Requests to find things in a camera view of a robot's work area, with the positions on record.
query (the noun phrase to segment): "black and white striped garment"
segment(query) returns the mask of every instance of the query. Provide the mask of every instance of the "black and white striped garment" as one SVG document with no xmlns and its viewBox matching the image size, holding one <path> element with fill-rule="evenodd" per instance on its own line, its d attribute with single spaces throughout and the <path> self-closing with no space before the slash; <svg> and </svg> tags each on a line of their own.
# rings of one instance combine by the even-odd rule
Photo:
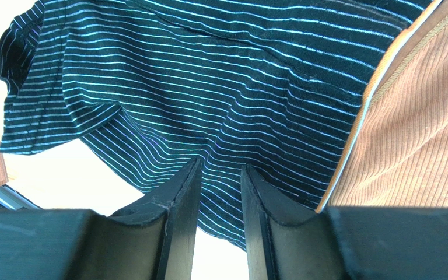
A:
<svg viewBox="0 0 448 280">
<path fill-rule="evenodd" d="M 198 156 L 198 226 L 244 249 L 241 166 L 315 209 L 376 66 L 430 2 L 38 1 L 0 40 L 1 152 L 80 138 L 143 192 Z"/>
</svg>

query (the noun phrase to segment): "navy striped cloth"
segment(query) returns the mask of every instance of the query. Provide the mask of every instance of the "navy striped cloth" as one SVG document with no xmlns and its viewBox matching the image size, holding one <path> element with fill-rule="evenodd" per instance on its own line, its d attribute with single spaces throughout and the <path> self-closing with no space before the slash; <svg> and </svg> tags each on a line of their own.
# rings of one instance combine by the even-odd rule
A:
<svg viewBox="0 0 448 280">
<path fill-rule="evenodd" d="M 142 192 L 200 157 L 198 226 L 244 249 L 242 165 L 316 209 L 371 75 L 430 2 L 38 1 L 0 40 L 0 150 L 80 138 Z"/>
</svg>

